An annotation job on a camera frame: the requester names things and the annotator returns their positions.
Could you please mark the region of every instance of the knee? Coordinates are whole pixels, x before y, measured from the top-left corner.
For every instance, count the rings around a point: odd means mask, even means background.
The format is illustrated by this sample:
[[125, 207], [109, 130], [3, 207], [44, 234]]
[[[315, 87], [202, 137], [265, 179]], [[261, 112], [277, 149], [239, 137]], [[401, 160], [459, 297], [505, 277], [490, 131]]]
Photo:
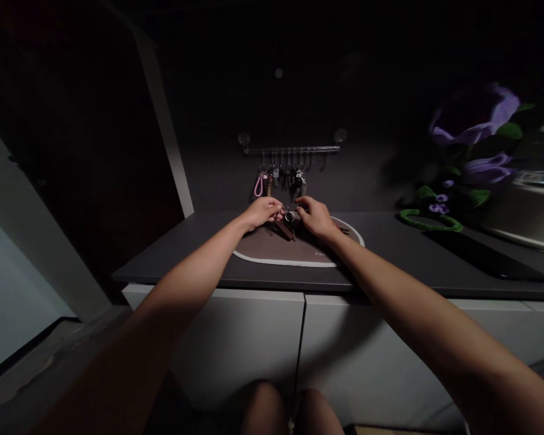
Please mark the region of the knee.
[[315, 390], [314, 388], [302, 391], [300, 393], [300, 397], [302, 398], [303, 401], [326, 402], [325, 395], [321, 393], [320, 391]]
[[268, 381], [259, 381], [254, 387], [254, 396], [265, 396], [265, 397], [279, 397], [280, 393], [276, 387]]

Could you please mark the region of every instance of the green hair tie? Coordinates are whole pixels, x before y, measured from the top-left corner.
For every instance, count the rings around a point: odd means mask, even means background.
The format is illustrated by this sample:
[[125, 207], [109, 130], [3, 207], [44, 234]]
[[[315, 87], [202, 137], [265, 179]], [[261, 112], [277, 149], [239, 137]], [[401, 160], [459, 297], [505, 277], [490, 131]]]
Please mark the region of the green hair tie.
[[[431, 218], [435, 221], [441, 222], [446, 225], [446, 227], [439, 227], [437, 225], [424, 224], [423, 222], [414, 221], [409, 216], [425, 216]], [[401, 221], [405, 222], [407, 225], [412, 227], [419, 228], [420, 230], [425, 231], [457, 231], [460, 232], [464, 229], [464, 226], [459, 222], [453, 219], [452, 217], [446, 216], [444, 214], [431, 214], [425, 213], [423, 210], [418, 208], [408, 208], [399, 212], [399, 218]]]

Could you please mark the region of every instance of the hand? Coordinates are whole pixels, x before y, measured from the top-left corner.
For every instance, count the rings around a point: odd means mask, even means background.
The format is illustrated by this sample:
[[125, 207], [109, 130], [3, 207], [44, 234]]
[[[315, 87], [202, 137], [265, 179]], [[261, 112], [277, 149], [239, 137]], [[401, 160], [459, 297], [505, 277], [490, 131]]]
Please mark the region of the hand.
[[284, 216], [283, 205], [276, 198], [263, 196], [258, 198], [243, 212], [238, 219], [245, 226], [245, 231], [254, 231], [264, 222], [281, 221]]
[[319, 239], [326, 240], [337, 233], [340, 234], [340, 230], [331, 219], [328, 208], [322, 202], [310, 196], [301, 196], [294, 202], [300, 204], [296, 207], [296, 213], [304, 222], [304, 226]]

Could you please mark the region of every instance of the finger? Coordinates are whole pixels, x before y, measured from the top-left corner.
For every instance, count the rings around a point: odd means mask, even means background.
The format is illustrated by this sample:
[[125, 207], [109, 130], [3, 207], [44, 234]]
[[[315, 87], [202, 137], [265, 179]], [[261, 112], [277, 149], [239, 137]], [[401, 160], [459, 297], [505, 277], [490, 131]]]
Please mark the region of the finger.
[[304, 223], [306, 223], [306, 221], [310, 218], [310, 214], [308, 214], [306, 210], [304, 210], [304, 208], [300, 206], [296, 207], [296, 213], [298, 213], [298, 215], [302, 219], [302, 222]]
[[268, 197], [268, 203], [273, 205], [282, 205], [280, 201], [278, 201], [276, 198], [269, 196]]
[[273, 204], [271, 205], [267, 212], [268, 212], [268, 217], [270, 216], [274, 216], [276, 213], [278, 213], [280, 210], [282, 209], [282, 204]]
[[306, 205], [308, 208], [311, 208], [316, 200], [310, 196], [301, 196], [299, 198], [296, 198], [294, 202], [297, 204]]

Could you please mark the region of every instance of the leg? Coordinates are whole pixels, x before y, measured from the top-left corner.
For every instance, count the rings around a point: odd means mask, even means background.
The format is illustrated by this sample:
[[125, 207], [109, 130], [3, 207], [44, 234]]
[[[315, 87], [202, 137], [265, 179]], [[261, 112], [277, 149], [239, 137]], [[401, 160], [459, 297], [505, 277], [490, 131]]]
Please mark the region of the leg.
[[296, 424], [295, 435], [345, 435], [332, 407], [318, 390], [302, 392]]
[[288, 435], [288, 416], [280, 393], [269, 382], [260, 382], [248, 403], [241, 435]]

